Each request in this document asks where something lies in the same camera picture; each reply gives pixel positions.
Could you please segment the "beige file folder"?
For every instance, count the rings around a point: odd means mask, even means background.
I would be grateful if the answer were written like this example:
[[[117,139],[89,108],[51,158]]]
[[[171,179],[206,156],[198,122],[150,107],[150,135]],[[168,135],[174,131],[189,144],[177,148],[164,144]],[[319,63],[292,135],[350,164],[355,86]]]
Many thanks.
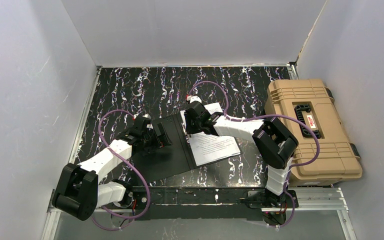
[[[153,125],[162,123],[172,145],[152,153],[137,153],[131,160],[147,182],[159,181],[197,169],[192,165],[192,152],[186,139],[183,117],[180,113],[155,119]]]

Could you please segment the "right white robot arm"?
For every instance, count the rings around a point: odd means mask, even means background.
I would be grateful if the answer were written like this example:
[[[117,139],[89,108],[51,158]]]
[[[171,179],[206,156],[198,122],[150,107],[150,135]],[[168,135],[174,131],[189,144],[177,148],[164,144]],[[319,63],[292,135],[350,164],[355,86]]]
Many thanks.
[[[183,116],[185,130],[189,135],[204,133],[253,142],[267,165],[265,188],[276,196],[284,195],[288,187],[292,156],[299,142],[278,117],[246,121],[222,112],[210,113],[198,101],[189,103]]]

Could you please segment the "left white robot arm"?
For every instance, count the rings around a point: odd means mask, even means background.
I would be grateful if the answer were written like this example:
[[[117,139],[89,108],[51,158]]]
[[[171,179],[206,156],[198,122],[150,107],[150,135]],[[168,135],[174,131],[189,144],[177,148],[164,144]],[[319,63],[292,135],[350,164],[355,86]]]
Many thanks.
[[[53,207],[85,221],[96,208],[121,202],[128,190],[119,180],[101,184],[114,168],[136,154],[150,154],[172,145],[162,123],[148,115],[135,118],[133,125],[122,131],[108,147],[79,164],[68,163],[62,169],[51,204]]]

